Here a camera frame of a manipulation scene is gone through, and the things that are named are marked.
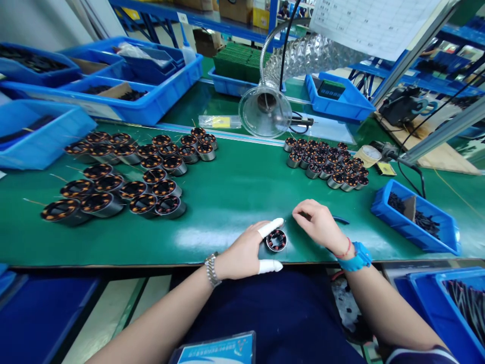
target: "wooden board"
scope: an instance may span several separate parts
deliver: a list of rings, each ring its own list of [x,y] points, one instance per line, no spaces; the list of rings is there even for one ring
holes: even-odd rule
[[[409,136],[407,130],[399,130],[397,126],[392,126],[389,122],[382,117],[379,112],[375,112],[376,119],[380,124],[389,131],[389,134],[393,139],[401,146],[403,141]],[[404,145],[404,150],[407,151],[412,147],[422,142],[420,138],[411,136]],[[468,162],[460,153],[454,150],[448,143],[443,143],[440,146],[434,148],[431,152],[424,157],[418,159],[418,166],[423,168],[434,168],[438,170],[444,170],[449,172],[481,175],[481,172],[470,162]]]

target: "red string bracelet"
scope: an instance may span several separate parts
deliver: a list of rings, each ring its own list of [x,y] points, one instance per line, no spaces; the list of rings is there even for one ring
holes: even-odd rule
[[[349,240],[349,247],[347,248],[347,251],[346,251],[344,254],[342,254],[342,255],[336,255],[336,254],[334,253],[334,255],[335,255],[335,257],[336,257],[337,259],[342,259],[343,257],[345,257],[345,256],[346,256],[346,255],[347,255],[347,254],[350,252],[350,247],[351,247],[351,245],[352,245],[352,242],[350,241],[350,239],[349,239],[348,237],[347,237],[347,240]]]

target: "blue wrist strap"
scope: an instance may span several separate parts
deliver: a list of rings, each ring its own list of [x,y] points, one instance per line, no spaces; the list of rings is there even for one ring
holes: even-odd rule
[[[346,271],[357,271],[365,266],[370,267],[372,264],[372,256],[367,248],[359,242],[354,242],[354,247],[355,257],[350,260],[337,259],[342,269]]]

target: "silver wristwatch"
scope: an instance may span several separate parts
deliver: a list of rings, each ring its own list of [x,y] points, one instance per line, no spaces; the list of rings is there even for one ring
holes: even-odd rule
[[[222,281],[217,278],[216,270],[214,267],[214,261],[216,260],[216,257],[218,255],[219,255],[218,252],[214,252],[211,255],[209,255],[204,261],[204,264],[206,265],[206,269],[207,269],[207,277],[209,278],[209,282],[211,282],[211,285],[213,288],[216,288],[222,283]]]

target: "wristwatch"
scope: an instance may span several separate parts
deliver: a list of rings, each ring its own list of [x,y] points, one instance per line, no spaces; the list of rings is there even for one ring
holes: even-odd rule
[[[204,260],[204,264],[206,265],[207,270],[207,277],[209,278],[209,282],[211,282],[212,288],[216,288],[222,283],[222,281],[217,278],[216,270],[214,267],[214,261],[216,260],[216,257],[218,255],[218,252],[214,252],[209,255],[206,260]]]
[[[346,271],[357,271],[363,267],[370,267],[372,264],[372,256],[367,248],[359,242],[354,242],[355,247],[355,257],[350,260],[338,259],[340,266]]]

